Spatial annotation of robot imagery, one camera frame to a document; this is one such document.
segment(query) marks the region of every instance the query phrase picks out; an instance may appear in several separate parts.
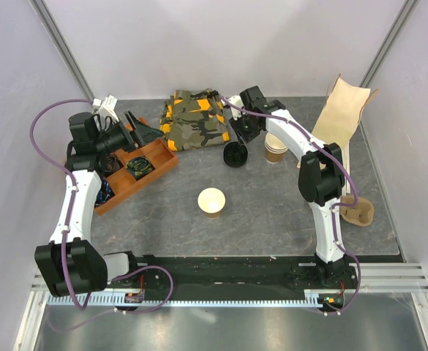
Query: white paper cup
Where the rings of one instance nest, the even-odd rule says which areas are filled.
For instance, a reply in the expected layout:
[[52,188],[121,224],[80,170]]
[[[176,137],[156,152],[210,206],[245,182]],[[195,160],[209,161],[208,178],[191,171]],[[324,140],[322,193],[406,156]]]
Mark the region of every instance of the white paper cup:
[[209,218],[217,218],[225,207],[225,195],[216,188],[207,188],[200,192],[198,205]]
[[269,163],[279,163],[287,152],[287,146],[275,135],[267,133],[264,141],[266,159]]

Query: yellow and green camouflage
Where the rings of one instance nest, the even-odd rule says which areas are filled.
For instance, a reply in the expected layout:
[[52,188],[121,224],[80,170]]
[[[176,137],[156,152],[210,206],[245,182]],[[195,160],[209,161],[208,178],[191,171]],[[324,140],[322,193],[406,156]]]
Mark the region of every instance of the yellow and green camouflage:
[[165,103],[160,130],[172,151],[222,145],[230,140],[219,94],[211,89],[196,94],[175,91]]

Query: light purple wall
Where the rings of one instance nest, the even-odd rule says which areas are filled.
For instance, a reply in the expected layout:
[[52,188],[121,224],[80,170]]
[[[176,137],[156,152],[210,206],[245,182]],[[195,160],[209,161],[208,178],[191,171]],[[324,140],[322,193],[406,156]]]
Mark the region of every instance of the light purple wall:
[[363,120],[407,258],[428,279],[428,0],[383,63]]
[[[0,351],[11,350],[36,265],[37,244],[48,241],[64,197],[64,176],[29,142],[34,115],[52,102],[82,98],[28,1],[0,1]],[[38,141],[64,160],[67,118],[79,107],[49,113]]]
[[93,92],[324,96],[358,85],[403,0],[46,0]]

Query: orange plastic box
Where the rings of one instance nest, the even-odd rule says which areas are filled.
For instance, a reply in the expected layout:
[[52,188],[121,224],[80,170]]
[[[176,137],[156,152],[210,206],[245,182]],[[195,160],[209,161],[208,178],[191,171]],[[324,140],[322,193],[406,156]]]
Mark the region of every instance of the orange plastic box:
[[[124,167],[106,178],[115,195],[103,205],[95,208],[95,212],[99,215],[109,211],[178,164],[178,158],[161,139],[157,139],[133,152],[127,153],[126,151],[118,150],[114,154]],[[136,181],[126,169],[126,163],[139,156],[147,158],[154,166],[154,170]]]

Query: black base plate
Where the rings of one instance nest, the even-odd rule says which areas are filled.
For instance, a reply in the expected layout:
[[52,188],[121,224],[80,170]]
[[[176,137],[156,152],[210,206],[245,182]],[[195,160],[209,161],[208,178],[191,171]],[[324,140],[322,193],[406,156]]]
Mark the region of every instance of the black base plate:
[[[302,299],[305,289],[355,287],[354,268],[323,285],[311,279],[313,256],[292,257],[136,257],[139,264],[159,265],[173,276],[172,301],[243,301]],[[362,263],[402,262],[399,256],[362,256]],[[145,271],[146,300],[163,300],[170,281],[158,270]],[[112,287],[123,287],[118,283]]]

